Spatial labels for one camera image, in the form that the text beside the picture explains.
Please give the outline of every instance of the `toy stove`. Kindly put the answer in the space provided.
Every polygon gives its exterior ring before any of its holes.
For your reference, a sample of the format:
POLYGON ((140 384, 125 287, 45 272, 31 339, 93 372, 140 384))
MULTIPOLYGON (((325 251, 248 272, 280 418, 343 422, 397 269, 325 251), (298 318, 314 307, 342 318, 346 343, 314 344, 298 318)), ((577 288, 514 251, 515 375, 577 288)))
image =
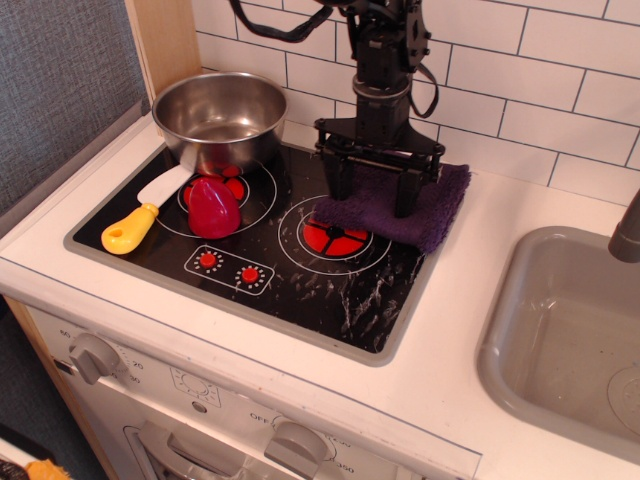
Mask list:
POLYGON ((194 175, 136 250, 107 253, 102 231, 138 207, 137 193, 175 164, 166 148, 159 151, 67 236, 67 248, 355 359, 389 357, 429 262, 415 247, 315 221, 314 204, 327 187, 321 162, 307 151, 281 147, 266 165, 218 179, 240 202, 242 223, 232 235, 205 240, 189 230, 194 175))

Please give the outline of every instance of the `tile wall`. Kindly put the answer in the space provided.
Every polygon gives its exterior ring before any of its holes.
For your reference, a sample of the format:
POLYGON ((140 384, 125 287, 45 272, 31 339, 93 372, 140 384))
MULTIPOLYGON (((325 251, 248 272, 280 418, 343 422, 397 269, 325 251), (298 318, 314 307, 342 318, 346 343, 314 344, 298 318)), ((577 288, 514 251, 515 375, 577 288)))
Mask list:
MULTIPOLYGON (((347 28, 334 12, 303 43, 257 37, 228 0, 192 0, 203 67, 279 82, 289 120, 355 115, 347 28)), ((243 2, 247 16, 290 30, 320 5, 243 2)), ((425 65, 441 85, 414 127, 443 160, 626 205, 640 188, 640 0, 424 0, 433 33, 425 65)), ((433 87, 416 75, 424 109, 433 87)))

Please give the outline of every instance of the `control knob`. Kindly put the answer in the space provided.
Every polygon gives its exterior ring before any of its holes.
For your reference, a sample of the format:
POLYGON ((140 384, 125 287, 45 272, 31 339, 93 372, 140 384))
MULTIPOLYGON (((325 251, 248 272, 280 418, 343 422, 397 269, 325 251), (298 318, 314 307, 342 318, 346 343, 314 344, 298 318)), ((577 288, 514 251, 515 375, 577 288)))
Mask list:
POLYGON ((120 363, 116 351, 104 340, 90 333, 80 334, 69 347, 69 358, 89 385, 111 375, 120 363))
POLYGON ((297 423, 280 424, 264 451, 264 456, 306 480, 312 480, 329 449, 327 444, 297 423))

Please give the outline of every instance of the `gray sink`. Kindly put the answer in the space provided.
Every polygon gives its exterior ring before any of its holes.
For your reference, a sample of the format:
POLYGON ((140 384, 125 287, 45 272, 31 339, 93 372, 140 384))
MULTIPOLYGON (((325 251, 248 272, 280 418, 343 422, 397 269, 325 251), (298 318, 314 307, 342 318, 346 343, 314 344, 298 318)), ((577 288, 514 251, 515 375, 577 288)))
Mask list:
POLYGON ((640 464, 640 265, 548 227, 517 245, 478 356, 512 415, 640 464))

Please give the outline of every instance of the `wooden panel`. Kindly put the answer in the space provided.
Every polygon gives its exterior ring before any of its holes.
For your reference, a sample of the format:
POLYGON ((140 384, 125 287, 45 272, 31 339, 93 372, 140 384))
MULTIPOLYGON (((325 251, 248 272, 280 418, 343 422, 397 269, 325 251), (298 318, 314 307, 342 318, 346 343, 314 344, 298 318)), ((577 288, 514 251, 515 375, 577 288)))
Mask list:
POLYGON ((125 0, 151 102, 169 85, 202 73, 191 2, 125 0))
POLYGON ((96 454, 96 457, 100 461, 100 464, 102 465, 102 468, 105 470, 107 476, 111 480, 119 480, 118 475, 116 475, 115 470, 111 466, 111 463, 109 462, 106 453, 104 452, 104 450, 102 450, 102 447, 100 446, 100 442, 98 441, 98 438, 93 432, 93 429, 89 425, 89 422, 87 421, 87 419, 82 414, 80 405, 78 404, 77 400, 73 396, 73 393, 65 383, 57 367, 53 363, 53 357, 49 352, 49 349, 47 348, 47 345, 45 344, 44 340, 42 339, 42 336, 40 335, 40 332, 38 331, 38 328, 36 327, 36 324, 34 323, 33 318, 31 318, 29 311, 22 303, 16 300, 13 300, 12 298, 5 297, 5 300, 7 301, 9 308, 11 308, 11 311, 13 312, 16 319, 18 320, 18 323, 22 327, 22 330, 24 330, 24 333, 29 339, 29 342, 31 343, 31 345, 33 346, 33 349, 38 355, 40 362, 42 362, 42 365, 44 366, 45 370, 49 374, 49 377, 51 377, 53 384, 58 389, 60 396, 62 397, 64 402, 67 404, 67 407, 71 412, 71 415, 73 415, 73 418, 75 419, 76 423, 80 427, 80 430, 82 431, 85 438, 87 439, 87 442, 89 442, 89 445, 93 449, 93 452, 96 454))

